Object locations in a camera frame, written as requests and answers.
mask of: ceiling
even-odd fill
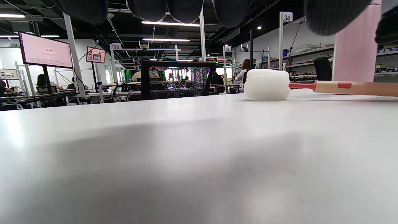
[[[293,12],[294,19],[304,16],[304,0],[251,0],[247,18],[239,26],[227,29],[219,24],[211,0],[205,0],[203,5],[206,53],[212,56],[222,55],[222,46],[229,44],[238,46],[249,41],[250,29],[262,26],[261,30],[255,30],[254,38],[263,35],[279,27],[279,12]],[[108,0],[108,8],[127,9],[125,0]],[[25,20],[38,20],[41,35],[60,35],[61,39],[67,39],[65,23],[62,12],[51,0],[0,0],[1,13],[31,14]],[[109,21],[100,25],[91,25],[72,18],[75,39],[98,40],[99,45],[109,50],[109,44],[122,42],[124,48],[139,48],[142,38],[173,38],[190,39],[190,42],[152,42],[150,48],[174,48],[178,45],[179,59],[197,59],[201,56],[200,28],[185,26],[165,26],[142,24],[141,19],[131,13],[111,12],[111,22],[115,28],[113,31]],[[166,16],[165,22],[175,22],[170,16]],[[223,38],[240,29],[240,33],[229,41]],[[8,19],[0,20],[0,35],[10,35],[13,32],[13,24]],[[132,63],[137,57],[164,57],[175,58],[175,51],[118,51],[116,58],[124,63]]]

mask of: white pole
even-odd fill
[[[222,47],[222,55],[224,56],[224,86],[225,86],[225,94],[228,94],[228,86],[227,86],[227,75],[226,75],[226,58],[225,58],[225,45]]]
[[[64,12],[64,21],[65,21],[65,26],[66,26],[66,32],[68,34],[68,40],[70,44],[70,51],[72,53],[72,61],[73,61],[73,68],[74,68],[74,73],[76,74],[77,80],[75,80],[75,83],[77,83],[79,94],[81,97],[86,97],[86,93],[84,91],[84,84],[83,84],[83,79],[82,79],[82,72],[80,71],[80,65],[79,65],[79,58],[77,56],[76,52],[76,43],[74,41],[74,35],[73,35],[73,29],[72,29],[72,22],[70,21],[70,16]]]
[[[279,70],[280,71],[282,71],[282,64],[283,64],[282,41],[283,41],[283,13],[279,12]]]
[[[30,91],[32,92],[32,96],[36,96],[36,89],[33,86],[32,77],[30,76],[30,71],[29,71],[28,65],[25,65],[25,70],[26,70],[27,80],[28,80],[29,86],[30,86]]]
[[[113,45],[110,44],[109,48],[111,50],[111,56],[112,56],[112,60],[111,60],[111,68],[112,68],[112,82],[117,82],[117,74],[116,74],[116,64],[115,64],[115,52],[113,49]]]
[[[199,24],[200,24],[200,43],[202,49],[202,61],[206,61],[206,39],[205,39],[205,22],[203,19],[203,7],[199,14]]]
[[[178,46],[175,45],[174,47],[175,47],[175,49],[176,49],[176,61],[178,61]]]

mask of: black chair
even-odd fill
[[[216,71],[215,62],[142,61],[141,63],[143,100],[208,96],[213,73]],[[166,81],[163,78],[161,81],[156,79],[159,78],[159,72],[171,68],[177,68],[175,78]]]
[[[39,92],[39,93],[41,93],[41,94],[48,94],[49,92],[48,92],[48,89],[47,89],[47,87],[36,87],[36,89],[37,89],[37,91]],[[57,88],[55,87],[55,86],[52,86],[51,87],[51,91],[53,92],[53,93],[57,93],[58,91],[57,91]]]
[[[332,67],[328,57],[320,57],[312,61],[315,66],[316,75],[319,81],[331,81],[332,80]]]

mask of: blurry dark object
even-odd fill
[[[319,81],[332,80],[332,67],[328,57],[320,57],[312,61],[315,66],[316,74]]]
[[[167,0],[167,7],[172,17],[181,23],[195,22],[202,10],[202,0]]]
[[[127,5],[134,16],[153,22],[162,20],[167,9],[166,0],[127,0]]]
[[[238,26],[246,18],[253,0],[213,0],[217,19],[226,28]]]
[[[305,0],[308,27],[319,35],[333,35],[358,17],[371,0]]]
[[[395,29],[398,21],[398,6],[383,14],[376,31],[378,45],[398,43],[398,30]]]
[[[62,11],[90,24],[102,24],[108,15],[107,0],[54,0]]]

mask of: ceiling light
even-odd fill
[[[25,18],[24,15],[16,15],[16,14],[0,14],[1,18]]]
[[[145,41],[178,41],[178,42],[189,42],[187,39],[157,39],[157,38],[144,38]]]
[[[142,21],[142,24],[155,24],[155,25],[169,25],[169,26],[196,26],[200,27],[199,24],[181,24],[181,23],[168,23],[168,22],[147,22]]]
[[[59,35],[41,35],[41,37],[59,37]]]
[[[17,38],[18,35],[0,35],[0,38]]]

